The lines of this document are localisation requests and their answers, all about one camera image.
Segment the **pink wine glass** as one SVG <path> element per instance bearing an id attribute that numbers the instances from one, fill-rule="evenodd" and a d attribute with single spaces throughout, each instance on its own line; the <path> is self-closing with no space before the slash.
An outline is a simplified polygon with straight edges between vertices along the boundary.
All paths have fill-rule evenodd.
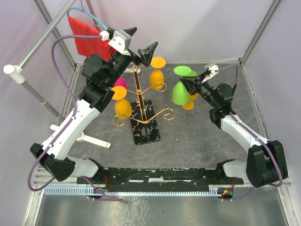
<path id="1" fill-rule="evenodd" d="M 118 80 L 115 82 L 114 86 L 122 86 L 125 89 L 127 89 L 127 82 L 125 81 L 124 78 L 119 77 Z"/>

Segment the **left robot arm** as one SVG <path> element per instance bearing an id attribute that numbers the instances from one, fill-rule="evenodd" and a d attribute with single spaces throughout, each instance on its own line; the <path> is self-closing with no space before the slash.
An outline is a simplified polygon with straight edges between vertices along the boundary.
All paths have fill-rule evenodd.
<path id="1" fill-rule="evenodd" d="M 97 53 L 89 54 L 84 60 L 82 76 L 88 81 L 78 99 L 73 99 L 73 110 L 58 129 L 42 144 L 34 143 L 30 147 L 36 162 L 46 169 L 57 181 L 70 176 L 84 176 L 92 183 L 102 182 L 102 166 L 92 159 L 78 159 L 68 155 L 70 148 L 83 130 L 109 104 L 114 95 L 113 85 L 130 63 L 149 66 L 158 42 L 135 53 L 129 49 L 132 36 L 137 28 L 125 30 L 108 28 L 99 35 L 74 35 L 78 39 L 100 39 L 107 41 L 115 51 L 109 59 Z"/>

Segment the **orange wine glass front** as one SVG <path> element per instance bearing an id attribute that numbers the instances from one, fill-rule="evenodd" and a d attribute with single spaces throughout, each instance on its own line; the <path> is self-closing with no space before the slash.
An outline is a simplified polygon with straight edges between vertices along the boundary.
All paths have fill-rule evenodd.
<path id="1" fill-rule="evenodd" d="M 150 63 L 154 71 L 150 74 L 149 86 L 155 90 L 161 90 L 164 86 L 164 75 L 160 70 L 166 65 L 166 61 L 162 57 L 154 57 Z"/>

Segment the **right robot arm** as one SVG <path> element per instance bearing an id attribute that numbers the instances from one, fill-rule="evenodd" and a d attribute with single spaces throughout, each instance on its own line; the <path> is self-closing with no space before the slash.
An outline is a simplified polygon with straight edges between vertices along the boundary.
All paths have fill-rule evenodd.
<path id="1" fill-rule="evenodd" d="M 199 94 L 212 106 L 209 112 L 211 122 L 234 138 L 247 153 L 245 161 L 223 162 L 222 168 L 215 172 L 217 182 L 226 184 L 235 177 L 248 180 L 256 188 L 266 185 L 280 187 L 288 177 L 281 142 L 259 135 L 232 110 L 235 87 L 221 83 L 214 88 L 204 80 L 202 76 L 180 78 L 189 94 Z"/>

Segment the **green wine glass front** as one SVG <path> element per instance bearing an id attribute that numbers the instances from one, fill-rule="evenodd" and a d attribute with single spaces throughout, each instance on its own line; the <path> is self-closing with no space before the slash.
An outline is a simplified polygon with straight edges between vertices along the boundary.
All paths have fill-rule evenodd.
<path id="1" fill-rule="evenodd" d="M 174 68 L 174 73 L 176 75 L 179 75 L 180 78 L 183 76 L 188 75 L 191 72 L 191 69 L 188 66 L 177 66 Z M 190 100 L 190 94 L 186 90 L 185 86 L 181 81 L 177 82 L 176 85 L 173 88 L 172 93 L 172 101 L 176 105 L 185 105 Z"/>

